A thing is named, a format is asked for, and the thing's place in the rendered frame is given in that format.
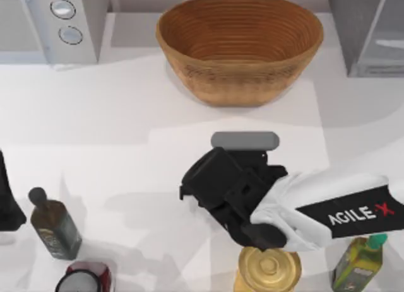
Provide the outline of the pale grey rounded box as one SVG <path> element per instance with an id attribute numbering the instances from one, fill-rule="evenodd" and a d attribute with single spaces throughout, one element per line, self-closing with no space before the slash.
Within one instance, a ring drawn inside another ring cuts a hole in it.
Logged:
<path id="1" fill-rule="evenodd" d="M 273 151 L 280 145 L 274 132 L 265 131 L 218 131 L 211 137 L 214 148 L 231 151 Z"/>

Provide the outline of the large microwave knob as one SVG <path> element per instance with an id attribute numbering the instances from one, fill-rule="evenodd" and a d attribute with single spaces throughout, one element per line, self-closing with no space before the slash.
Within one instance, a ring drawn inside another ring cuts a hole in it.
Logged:
<path id="1" fill-rule="evenodd" d="M 62 20 L 70 20 L 76 14 L 76 8 L 74 4 L 68 0 L 58 0 L 51 2 L 50 10 L 54 16 Z"/>

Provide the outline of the green bottle with green cap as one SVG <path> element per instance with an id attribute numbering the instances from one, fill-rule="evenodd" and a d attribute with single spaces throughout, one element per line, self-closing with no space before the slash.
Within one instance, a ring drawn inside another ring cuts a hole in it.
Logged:
<path id="1" fill-rule="evenodd" d="M 333 271 L 333 292 L 363 292 L 383 265 L 385 233 L 352 240 Z"/>

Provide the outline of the pale microwave oven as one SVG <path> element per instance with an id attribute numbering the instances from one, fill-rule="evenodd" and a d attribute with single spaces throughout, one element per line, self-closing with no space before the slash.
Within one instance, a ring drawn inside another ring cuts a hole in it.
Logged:
<path id="1" fill-rule="evenodd" d="M 83 65 L 99 59 L 110 0 L 68 0 L 76 8 L 70 20 L 54 16 L 58 0 L 0 0 L 0 64 Z M 78 45 L 65 44 L 61 27 L 83 34 Z"/>

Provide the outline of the dark olive oil bottle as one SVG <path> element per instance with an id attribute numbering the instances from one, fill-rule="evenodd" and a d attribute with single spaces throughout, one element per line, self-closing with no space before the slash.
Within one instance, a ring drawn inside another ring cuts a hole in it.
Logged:
<path id="1" fill-rule="evenodd" d="M 49 199 L 41 187 L 31 189 L 28 198 L 34 205 L 30 222 L 51 256 L 75 260 L 82 237 L 66 206 L 61 201 Z"/>

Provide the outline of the small microwave knob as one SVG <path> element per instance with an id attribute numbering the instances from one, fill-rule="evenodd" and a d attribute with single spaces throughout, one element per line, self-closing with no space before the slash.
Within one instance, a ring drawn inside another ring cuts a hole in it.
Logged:
<path id="1" fill-rule="evenodd" d="M 82 32 L 73 26 L 61 27 L 58 31 L 59 38 L 68 45 L 78 45 L 83 41 Z"/>

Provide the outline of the gold can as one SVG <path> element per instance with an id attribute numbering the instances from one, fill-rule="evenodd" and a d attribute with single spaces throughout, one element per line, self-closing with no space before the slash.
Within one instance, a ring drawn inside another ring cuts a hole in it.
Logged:
<path id="1" fill-rule="evenodd" d="M 295 252 L 244 247 L 239 255 L 233 292 L 294 292 L 302 273 Z"/>

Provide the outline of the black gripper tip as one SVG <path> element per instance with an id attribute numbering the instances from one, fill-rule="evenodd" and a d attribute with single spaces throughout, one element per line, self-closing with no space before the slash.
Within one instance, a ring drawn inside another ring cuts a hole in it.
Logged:
<path id="1" fill-rule="evenodd" d="M 9 186 L 3 152 L 0 150 L 0 232 L 17 231 L 27 217 L 16 202 Z"/>

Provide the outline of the red can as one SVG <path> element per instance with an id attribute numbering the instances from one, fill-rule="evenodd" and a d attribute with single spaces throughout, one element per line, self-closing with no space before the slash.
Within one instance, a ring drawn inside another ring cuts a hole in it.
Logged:
<path id="1" fill-rule="evenodd" d="M 54 292 L 115 292 L 114 278 L 103 262 L 76 261 L 66 269 Z"/>

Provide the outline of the brown woven basket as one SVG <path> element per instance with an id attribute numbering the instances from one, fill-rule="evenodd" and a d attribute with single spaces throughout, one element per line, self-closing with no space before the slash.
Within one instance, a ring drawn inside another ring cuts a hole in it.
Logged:
<path id="1" fill-rule="evenodd" d="M 323 42 L 319 18 L 286 0 L 187 0 L 158 19 L 182 84 L 216 107 L 258 107 L 289 88 Z"/>

